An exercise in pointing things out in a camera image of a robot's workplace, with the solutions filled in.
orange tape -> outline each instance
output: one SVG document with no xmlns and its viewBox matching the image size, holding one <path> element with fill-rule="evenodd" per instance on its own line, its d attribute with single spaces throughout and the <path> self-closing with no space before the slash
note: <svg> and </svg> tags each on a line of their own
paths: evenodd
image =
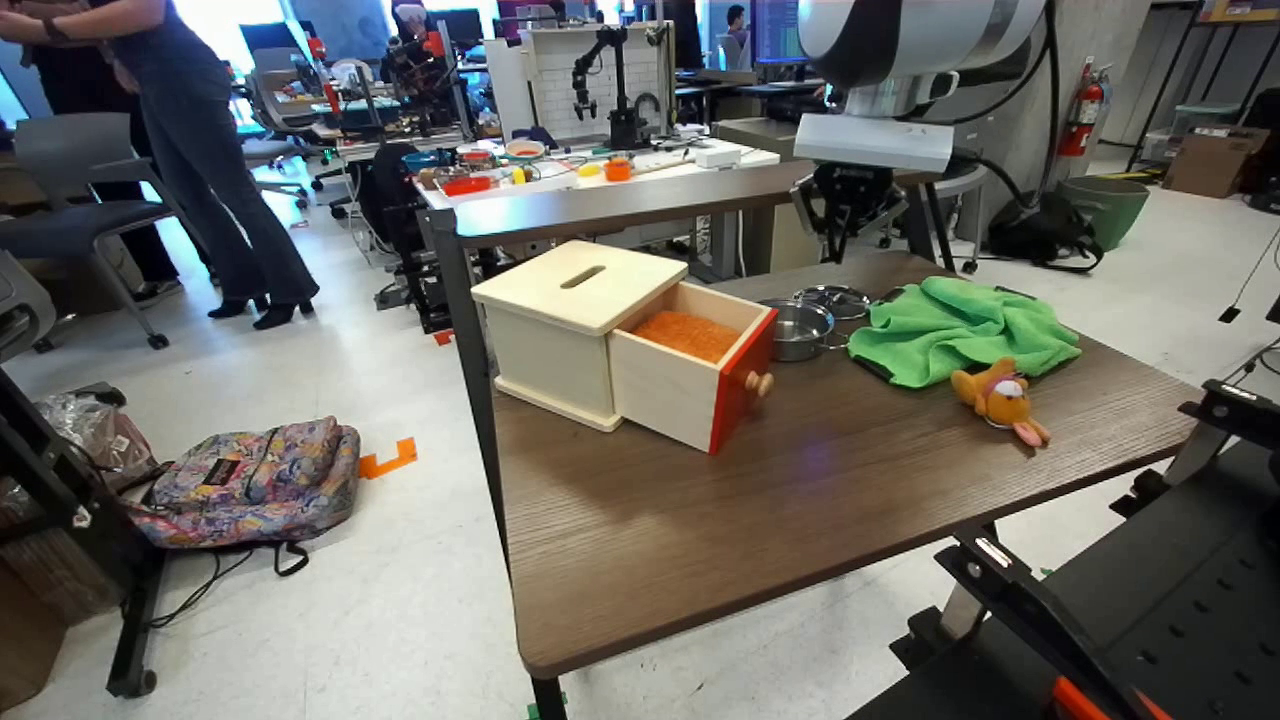
<svg viewBox="0 0 1280 720">
<path fill-rule="evenodd" d="M 418 439 L 406 437 L 406 439 L 398 439 L 398 457 L 383 462 L 383 465 L 377 457 L 360 457 L 360 481 L 379 481 L 379 476 L 387 476 L 387 471 L 398 471 L 398 468 L 406 468 L 411 462 L 418 462 Z"/>
</svg>

black chair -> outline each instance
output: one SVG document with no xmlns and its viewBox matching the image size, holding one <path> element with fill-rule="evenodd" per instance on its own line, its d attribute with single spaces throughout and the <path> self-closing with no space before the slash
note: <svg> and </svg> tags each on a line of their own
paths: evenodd
<svg viewBox="0 0 1280 720">
<path fill-rule="evenodd" d="M 167 336 L 148 326 L 125 290 L 116 261 L 125 251 L 121 233 L 162 223 L 171 211 L 152 199 L 96 199 L 92 192 L 92 184 L 105 180 L 148 180 L 162 189 L 152 159 L 132 151 L 129 117 L 76 111 L 29 121 L 11 132 L 11 151 L 47 195 L 47 211 L 5 220 L 0 251 L 92 255 L 125 314 L 144 330 L 148 343 L 167 347 Z"/>
</svg>

floral backpack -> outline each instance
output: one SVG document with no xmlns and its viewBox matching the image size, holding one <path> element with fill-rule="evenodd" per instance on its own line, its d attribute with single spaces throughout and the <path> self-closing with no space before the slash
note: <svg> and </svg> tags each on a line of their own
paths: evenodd
<svg viewBox="0 0 1280 720">
<path fill-rule="evenodd" d="M 352 518 L 358 465 L 360 437 L 331 417 L 270 433 L 221 433 L 157 481 L 132 485 L 121 505 L 162 548 L 276 545 L 303 563 L 297 540 Z"/>
</svg>

orange cup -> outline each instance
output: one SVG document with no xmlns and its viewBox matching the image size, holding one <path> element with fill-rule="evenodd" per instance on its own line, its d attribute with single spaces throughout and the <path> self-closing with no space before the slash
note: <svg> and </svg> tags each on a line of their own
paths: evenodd
<svg viewBox="0 0 1280 720">
<path fill-rule="evenodd" d="M 608 184 L 625 184 L 631 177 L 638 177 L 638 165 L 628 155 L 608 155 L 608 165 L 603 165 Z"/>
</svg>

fire extinguisher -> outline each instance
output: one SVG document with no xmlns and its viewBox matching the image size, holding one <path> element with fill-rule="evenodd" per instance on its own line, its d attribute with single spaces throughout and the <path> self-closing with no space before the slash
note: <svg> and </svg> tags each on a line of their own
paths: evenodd
<svg viewBox="0 0 1280 720">
<path fill-rule="evenodd" d="M 1096 74 L 1091 66 L 1084 66 L 1071 109 L 1069 109 L 1069 130 L 1066 139 L 1057 150 L 1062 159 L 1082 159 L 1088 155 L 1088 139 L 1091 130 L 1099 125 L 1110 106 L 1110 89 L 1106 89 L 1106 74 Z"/>
</svg>

